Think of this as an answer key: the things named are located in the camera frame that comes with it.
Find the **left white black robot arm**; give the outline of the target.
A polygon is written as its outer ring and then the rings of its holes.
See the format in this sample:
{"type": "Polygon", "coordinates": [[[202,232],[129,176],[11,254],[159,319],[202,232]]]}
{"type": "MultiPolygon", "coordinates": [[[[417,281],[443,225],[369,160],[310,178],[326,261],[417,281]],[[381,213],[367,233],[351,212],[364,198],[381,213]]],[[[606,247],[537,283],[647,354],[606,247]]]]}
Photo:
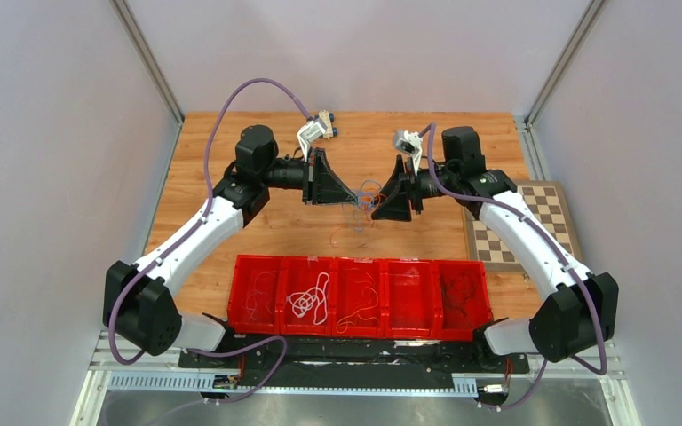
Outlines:
{"type": "Polygon", "coordinates": [[[330,168],[323,149],[312,142],[327,131],[325,123],[309,120],[297,132],[301,157],[280,157],[272,130],[265,125],[245,128],[235,146],[235,158],[196,213],[161,246],[136,262],[117,261],[107,270],[103,323],[117,361],[134,359],[118,351],[121,336],[141,353],[157,356],[169,348],[201,351],[214,367],[226,367],[236,354],[226,328],[204,314],[178,310],[174,297],[201,263],[223,242],[236,235],[264,208],[270,189],[298,190],[308,205],[352,203],[353,192],[330,168]]]}

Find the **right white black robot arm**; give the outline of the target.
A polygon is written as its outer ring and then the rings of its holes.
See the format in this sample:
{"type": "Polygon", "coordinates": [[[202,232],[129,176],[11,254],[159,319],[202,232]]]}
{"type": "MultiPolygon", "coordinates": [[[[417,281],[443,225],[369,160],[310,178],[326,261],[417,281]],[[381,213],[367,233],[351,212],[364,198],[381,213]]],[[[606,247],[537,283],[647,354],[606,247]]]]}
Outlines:
{"type": "Polygon", "coordinates": [[[615,331],[619,287],[607,272],[594,273],[577,260],[540,222],[517,185],[491,170],[480,137],[470,126],[441,134],[444,161],[432,154],[434,124],[424,130],[397,130],[393,173],[381,188],[374,220],[411,221],[428,198],[454,199],[504,243],[532,280],[543,303],[530,319],[502,319],[481,326],[472,358],[494,370],[508,354],[534,353],[556,363],[580,362],[579,352],[596,348],[598,375],[607,371],[605,343],[615,331]]]}

